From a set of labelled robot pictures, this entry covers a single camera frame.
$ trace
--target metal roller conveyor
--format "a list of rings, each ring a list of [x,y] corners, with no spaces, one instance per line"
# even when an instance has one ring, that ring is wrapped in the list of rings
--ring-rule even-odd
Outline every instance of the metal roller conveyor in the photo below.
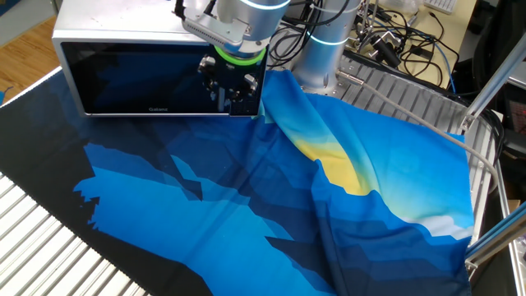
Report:
[[[0,173],[0,295],[149,295]]]

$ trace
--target gray cable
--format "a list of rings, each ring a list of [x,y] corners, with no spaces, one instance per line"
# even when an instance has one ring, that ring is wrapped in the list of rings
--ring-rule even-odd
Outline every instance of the gray cable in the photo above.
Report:
[[[444,137],[446,140],[452,142],[453,144],[456,144],[457,146],[460,146],[462,147],[463,149],[465,149],[467,152],[471,153],[471,155],[474,155],[475,157],[477,157],[480,161],[482,161],[485,165],[486,165],[486,168],[490,171],[491,173],[491,176],[493,177],[493,184],[491,185],[491,188],[490,188],[490,191],[489,192],[493,192],[493,190],[495,190],[497,184],[498,184],[498,173],[496,171],[496,169],[493,167],[493,164],[491,164],[484,156],[482,156],[480,153],[476,152],[473,148],[467,146],[466,144],[464,144],[463,142],[453,138],[452,136],[448,135],[447,133],[439,130],[438,128],[434,127],[433,125],[431,125],[430,123],[428,123],[427,121],[421,119],[420,117],[418,117],[415,113],[407,110],[406,108],[396,104],[395,102],[393,102],[392,100],[390,100],[389,98],[387,98],[385,95],[383,95],[380,91],[376,90],[374,87],[368,85],[367,83],[364,83],[363,81],[357,81],[357,78],[354,77],[354,76],[351,76],[353,79],[351,79],[350,75],[347,74],[347,73],[343,73],[343,72],[339,72],[339,76],[340,77],[343,77],[345,79],[348,79],[350,80],[352,83],[354,84],[359,84],[361,86],[363,86],[364,88],[370,90],[372,93],[374,93],[376,96],[378,96],[380,99],[382,99],[384,102],[386,102],[387,104],[390,104],[391,106],[395,107],[396,109],[398,109],[400,112],[402,113],[405,113],[406,115],[408,115],[410,118],[416,120],[418,123],[422,124],[424,127],[427,127],[429,129],[431,129],[432,131],[436,132],[437,134],[441,135],[442,137]]]

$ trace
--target blue cable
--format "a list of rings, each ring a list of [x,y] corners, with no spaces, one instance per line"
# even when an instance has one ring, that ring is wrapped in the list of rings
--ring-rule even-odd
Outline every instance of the blue cable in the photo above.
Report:
[[[2,105],[3,99],[6,97],[6,93],[8,90],[13,88],[12,86],[7,87],[5,91],[0,91],[0,105]]]
[[[391,29],[388,29],[384,24],[380,23],[379,21],[375,20],[375,23],[378,24],[378,25],[380,25],[380,26],[382,26],[382,27],[384,27],[384,28],[385,28],[386,30],[388,30],[389,32],[392,32]]]
[[[442,57],[444,57],[444,60],[445,60],[445,66],[447,67],[447,73],[450,74],[451,88],[453,89],[453,93],[456,94],[456,93],[457,93],[457,90],[456,90],[456,88],[454,87],[453,77],[451,76],[450,63],[447,61],[447,58],[445,57],[445,53],[444,53],[444,51],[442,51],[441,47],[438,46],[438,44],[435,44],[435,46],[436,46],[436,48],[438,49],[438,51],[440,51],[440,52],[442,53]]]

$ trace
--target green ring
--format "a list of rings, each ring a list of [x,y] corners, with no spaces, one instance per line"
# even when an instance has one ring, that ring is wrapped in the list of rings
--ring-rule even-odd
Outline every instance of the green ring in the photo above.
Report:
[[[217,51],[217,53],[219,53],[221,58],[224,58],[225,61],[230,62],[230,63],[232,63],[234,65],[237,65],[237,66],[251,66],[251,65],[259,62],[260,60],[262,60],[263,57],[265,56],[265,52],[266,52],[266,49],[263,49],[263,50],[261,50],[260,54],[256,55],[254,58],[241,59],[241,58],[235,58],[235,57],[231,56],[230,54],[225,53],[224,50],[220,49],[217,46],[214,46],[214,48]]]

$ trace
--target microwave oven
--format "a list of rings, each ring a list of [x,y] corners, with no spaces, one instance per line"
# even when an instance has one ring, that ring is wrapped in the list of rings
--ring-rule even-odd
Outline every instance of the microwave oven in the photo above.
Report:
[[[202,11],[208,0],[185,3]],[[174,6],[175,1],[167,0],[62,3],[53,45],[81,113],[101,117],[257,115],[266,56],[241,69],[259,81],[250,96],[234,98],[235,88],[210,88],[198,67],[204,57],[219,58],[216,49],[183,29]]]

